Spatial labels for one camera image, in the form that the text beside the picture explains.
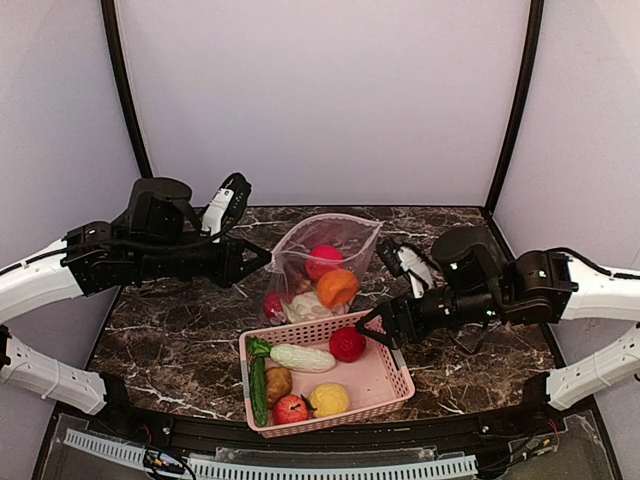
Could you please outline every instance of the pink plastic basket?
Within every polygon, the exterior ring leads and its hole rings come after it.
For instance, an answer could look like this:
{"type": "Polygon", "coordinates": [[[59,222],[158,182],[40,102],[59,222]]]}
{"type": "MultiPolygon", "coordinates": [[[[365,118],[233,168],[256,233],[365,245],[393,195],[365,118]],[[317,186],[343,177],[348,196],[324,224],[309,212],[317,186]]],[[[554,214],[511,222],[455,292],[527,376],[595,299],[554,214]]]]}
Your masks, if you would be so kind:
{"type": "MultiPolygon", "coordinates": [[[[243,333],[240,336],[240,362],[249,427],[265,438],[280,437],[359,422],[402,407],[416,390],[400,350],[389,350],[384,345],[367,338],[365,354],[357,362],[337,361],[334,368],[324,373],[291,372],[293,376],[291,393],[295,395],[302,394],[309,398],[313,389],[322,383],[343,385],[351,400],[348,412],[286,425],[275,425],[269,412],[269,423],[266,427],[256,425],[253,418],[249,395],[249,368],[253,358],[247,350],[247,337],[262,338],[272,345],[288,343],[329,351],[331,334],[339,328],[355,325],[366,313],[366,311],[358,312],[312,323],[284,325],[243,333]]],[[[371,322],[369,327],[381,331],[380,319],[371,322]]],[[[267,358],[267,368],[275,365],[275,362],[267,358]]]]}

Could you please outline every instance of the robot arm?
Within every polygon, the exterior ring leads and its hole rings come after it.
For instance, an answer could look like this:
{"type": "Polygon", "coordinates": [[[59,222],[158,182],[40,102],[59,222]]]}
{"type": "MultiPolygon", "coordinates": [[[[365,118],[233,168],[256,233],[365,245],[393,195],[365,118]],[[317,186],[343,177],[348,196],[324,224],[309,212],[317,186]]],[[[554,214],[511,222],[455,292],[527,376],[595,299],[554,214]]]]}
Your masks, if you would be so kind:
{"type": "Polygon", "coordinates": [[[41,306],[145,280],[208,277],[229,287],[266,265],[271,254],[226,237],[240,220],[251,185],[231,175],[200,216],[191,189],[172,179],[141,179],[114,222],[70,231],[36,255],[0,271],[0,383],[31,390],[87,414],[128,408],[123,382],[61,364],[9,333],[7,320],[41,306]],[[185,231],[185,219],[193,230],[185,231]],[[245,260],[250,251],[254,258],[245,260]]]}
{"type": "MultiPolygon", "coordinates": [[[[391,251],[400,253],[398,248],[391,251]]],[[[383,247],[378,253],[392,270],[393,256],[383,247]]],[[[508,262],[491,233],[479,227],[446,232],[431,255],[444,285],[418,298],[404,295],[378,305],[358,322],[361,333],[399,348],[438,328],[455,330],[478,321],[488,325],[496,319],[512,324],[592,317],[640,322],[640,272],[599,267],[566,250],[531,251],[508,262]],[[366,327],[377,317],[384,333],[366,327]]],[[[525,396],[536,392],[541,403],[565,410],[640,371],[639,326],[584,360],[532,378],[525,396]]]]}

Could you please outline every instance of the dark marble surface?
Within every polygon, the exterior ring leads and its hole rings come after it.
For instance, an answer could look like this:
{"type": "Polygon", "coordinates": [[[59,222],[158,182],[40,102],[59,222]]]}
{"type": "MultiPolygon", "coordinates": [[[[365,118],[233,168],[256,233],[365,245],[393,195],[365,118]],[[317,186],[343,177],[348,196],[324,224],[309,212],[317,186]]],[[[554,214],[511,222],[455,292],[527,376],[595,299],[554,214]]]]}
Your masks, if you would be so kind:
{"type": "MultiPolygon", "coordinates": [[[[271,249],[300,220],[325,212],[384,221],[382,236],[428,249],[455,225],[480,225],[476,208],[257,207],[233,231],[271,249]]],[[[90,369],[120,375],[138,407],[180,415],[244,421],[238,337],[264,328],[257,312],[269,281],[262,270],[222,291],[207,280],[162,280],[126,288],[100,339],[90,369]]],[[[374,255],[352,311],[371,308],[408,290],[374,255]]],[[[458,340],[471,345],[479,326],[458,340]]],[[[374,421],[402,421],[473,413],[517,404],[524,381],[553,366],[537,326],[490,326],[484,346],[468,355],[446,332],[402,350],[416,385],[404,408],[374,421]]]]}

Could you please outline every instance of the green cucumber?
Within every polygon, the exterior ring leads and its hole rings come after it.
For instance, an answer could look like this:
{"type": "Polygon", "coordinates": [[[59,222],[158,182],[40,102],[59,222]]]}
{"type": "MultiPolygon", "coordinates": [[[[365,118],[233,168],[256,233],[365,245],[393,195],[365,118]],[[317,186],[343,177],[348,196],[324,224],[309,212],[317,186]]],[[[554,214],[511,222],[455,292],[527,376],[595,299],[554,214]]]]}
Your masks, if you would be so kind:
{"type": "Polygon", "coordinates": [[[253,418],[259,427],[266,427],[269,421],[267,412],[267,386],[264,372],[264,357],[256,357],[249,373],[249,391],[253,418]]]}

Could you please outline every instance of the red tomato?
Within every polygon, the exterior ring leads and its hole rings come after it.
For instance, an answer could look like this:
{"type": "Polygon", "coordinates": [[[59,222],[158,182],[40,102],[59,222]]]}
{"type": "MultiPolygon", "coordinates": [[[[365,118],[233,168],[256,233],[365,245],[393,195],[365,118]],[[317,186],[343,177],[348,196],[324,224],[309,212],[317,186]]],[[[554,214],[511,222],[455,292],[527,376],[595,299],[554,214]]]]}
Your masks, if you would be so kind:
{"type": "Polygon", "coordinates": [[[305,269],[307,270],[309,278],[314,282],[320,280],[325,273],[331,270],[343,268],[342,261],[344,258],[342,254],[337,248],[331,245],[320,245],[311,250],[309,255],[314,258],[307,259],[305,269]]]}
{"type": "Polygon", "coordinates": [[[358,360],[367,348],[367,339],[360,335],[356,327],[343,327],[331,335],[329,351],[337,360],[351,363],[358,360]]]}
{"type": "Polygon", "coordinates": [[[273,407],[273,421],[276,425],[296,423],[309,420],[307,405],[297,395],[281,398],[273,407]]]}

